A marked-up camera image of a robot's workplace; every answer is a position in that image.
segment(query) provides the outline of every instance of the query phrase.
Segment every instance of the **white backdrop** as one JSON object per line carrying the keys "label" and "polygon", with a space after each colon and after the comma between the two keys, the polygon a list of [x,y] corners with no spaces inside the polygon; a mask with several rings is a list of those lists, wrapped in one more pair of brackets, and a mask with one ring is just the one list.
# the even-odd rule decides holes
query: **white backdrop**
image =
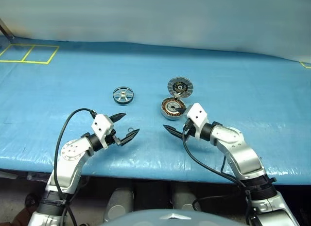
{"label": "white backdrop", "polygon": [[16,36],[256,52],[311,62],[311,0],[0,0]]}

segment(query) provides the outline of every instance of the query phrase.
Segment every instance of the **floor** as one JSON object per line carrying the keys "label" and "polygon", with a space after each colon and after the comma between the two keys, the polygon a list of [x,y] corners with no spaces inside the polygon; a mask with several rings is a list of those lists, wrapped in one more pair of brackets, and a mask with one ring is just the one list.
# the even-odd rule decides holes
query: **floor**
{"label": "floor", "polygon": [[[72,204],[78,224],[87,222],[91,226],[99,225],[103,221],[105,207],[111,193],[115,188],[127,182],[129,182],[128,179],[91,178],[88,185],[80,190]],[[132,182],[135,187],[135,210],[172,207],[168,194],[170,182],[146,180]],[[188,183],[188,186],[197,197],[206,196],[207,193],[218,195],[235,191],[234,186],[224,184]],[[0,222],[12,221],[24,207],[25,196],[30,192],[41,194],[44,188],[44,182],[29,181],[23,175],[16,180],[0,178],[0,199],[2,206],[5,206],[0,208]],[[283,193],[291,210],[300,221],[300,225],[310,225],[310,214],[307,213],[310,212],[310,206],[307,204],[311,200],[308,191],[310,186],[277,186],[277,189]],[[245,222],[246,205],[242,195],[223,201],[204,201],[201,202],[201,207],[203,211]]]}

